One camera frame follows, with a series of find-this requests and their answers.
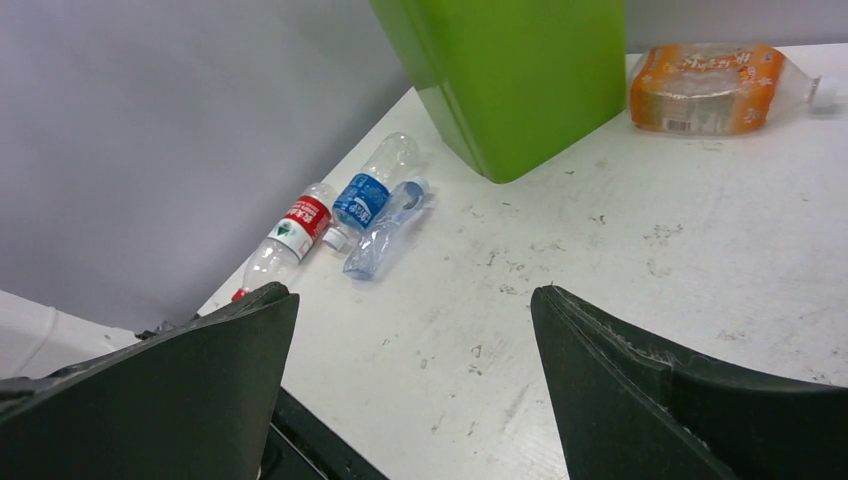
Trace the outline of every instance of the bottle label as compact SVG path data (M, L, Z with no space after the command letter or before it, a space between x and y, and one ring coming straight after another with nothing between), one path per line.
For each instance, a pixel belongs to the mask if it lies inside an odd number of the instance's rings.
M368 228L388 200L389 189L371 175L358 173L333 208L350 215L362 228Z
M300 262L315 240L330 226L331 218L330 210L323 203L304 195L294 202L268 238L289 247Z
M646 54L630 87L641 128L738 134L763 126L785 57L765 45L666 45Z

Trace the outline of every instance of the white surface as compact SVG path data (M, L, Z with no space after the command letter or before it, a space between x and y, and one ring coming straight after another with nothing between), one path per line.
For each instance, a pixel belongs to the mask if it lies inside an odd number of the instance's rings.
M39 378L138 340L109 328L0 291L0 378Z
M848 45L785 52L848 79ZM326 181L341 190L397 130L428 154L436 203L409 251L377 285L324 247L282 279L302 295L283 385L389 478L566 478L528 310L539 285L733 363L848 385L844 112L704 139L622 114L494 185L410 92Z

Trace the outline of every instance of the water bottle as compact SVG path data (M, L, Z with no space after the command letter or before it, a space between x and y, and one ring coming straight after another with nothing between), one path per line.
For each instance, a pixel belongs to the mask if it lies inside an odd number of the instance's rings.
M330 225L330 205L336 191L326 183L310 185L286 216L262 240L244 270L236 301L251 290L278 280L286 267L299 264Z
M333 204L338 226L324 242L341 251L361 236L388 201L390 189L411 176L417 160L418 144L412 137L400 132L386 137Z
M356 280L372 280L385 258L395 233L424 207L430 190L427 180L415 177L394 190L383 210L362 235L344 265L344 273Z

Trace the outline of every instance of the plastic bottle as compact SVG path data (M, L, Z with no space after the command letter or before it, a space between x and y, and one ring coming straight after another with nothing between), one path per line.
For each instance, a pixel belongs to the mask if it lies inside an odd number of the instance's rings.
M310 185L282 220L262 240L244 269L236 301L251 290L279 280L286 267L299 264L330 225L330 205L336 191L326 183Z
M633 122L646 130L735 135L787 110L831 107L832 79L811 78L767 45L701 43L656 47L630 79Z
M333 204L334 226L324 243L341 251L371 225L389 199L389 192L408 179L417 165L418 144L409 135L387 136Z
M344 273L356 280L372 280L395 233L424 208L429 191L430 185L421 177L395 187L385 208L347 258Z

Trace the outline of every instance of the green plastic bin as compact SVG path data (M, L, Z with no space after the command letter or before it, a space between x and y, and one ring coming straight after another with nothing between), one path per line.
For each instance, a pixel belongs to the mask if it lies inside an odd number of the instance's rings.
M624 108L622 0L370 0L436 128L496 183Z

